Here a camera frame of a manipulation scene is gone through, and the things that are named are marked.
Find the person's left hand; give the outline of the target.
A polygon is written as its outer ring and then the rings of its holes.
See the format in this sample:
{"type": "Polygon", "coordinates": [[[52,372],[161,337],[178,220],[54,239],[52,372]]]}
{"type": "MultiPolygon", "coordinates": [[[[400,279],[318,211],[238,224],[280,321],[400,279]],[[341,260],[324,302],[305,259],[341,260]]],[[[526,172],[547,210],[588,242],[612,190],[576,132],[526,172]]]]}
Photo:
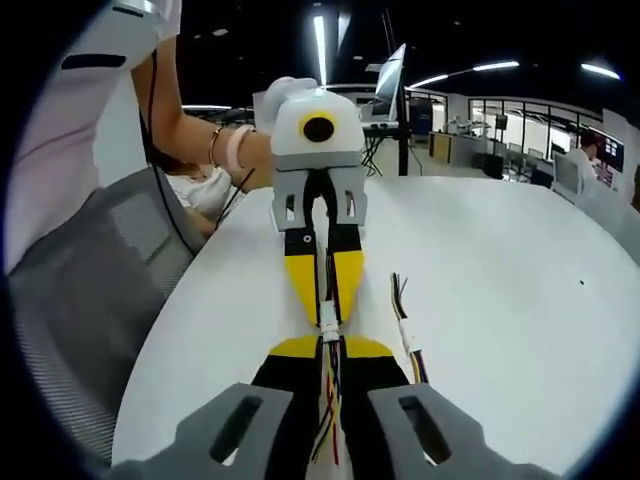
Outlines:
{"type": "Polygon", "coordinates": [[[256,127],[264,133],[271,134],[281,106],[292,95],[317,87],[318,82],[308,77],[281,77],[275,80],[264,92],[260,107],[255,110],[256,127]]]}

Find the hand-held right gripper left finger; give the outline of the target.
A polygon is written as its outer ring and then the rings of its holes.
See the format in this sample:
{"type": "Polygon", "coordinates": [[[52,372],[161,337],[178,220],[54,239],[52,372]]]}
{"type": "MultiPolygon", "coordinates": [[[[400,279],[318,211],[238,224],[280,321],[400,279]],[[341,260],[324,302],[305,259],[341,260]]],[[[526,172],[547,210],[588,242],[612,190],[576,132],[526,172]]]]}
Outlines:
{"type": "Polygon", "coordinates": [[[226,388],[177,426],[147,460],[112,468],[113,479],[303,479],[320,424],[321,340],[273,347],[250,383],[226,388]]]}

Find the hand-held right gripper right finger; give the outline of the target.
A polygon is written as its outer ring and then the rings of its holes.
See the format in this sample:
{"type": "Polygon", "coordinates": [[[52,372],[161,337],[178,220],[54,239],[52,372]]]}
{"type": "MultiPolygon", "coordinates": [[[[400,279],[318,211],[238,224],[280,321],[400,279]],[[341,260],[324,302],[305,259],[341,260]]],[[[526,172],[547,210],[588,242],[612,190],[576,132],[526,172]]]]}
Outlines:
{"type": "Polygon", "coordinates": [[[551,479],[491,449],[481,424],[427,383],[412,384],[391,350],[343,339],[343,431],[356,479],[551,479]]]}

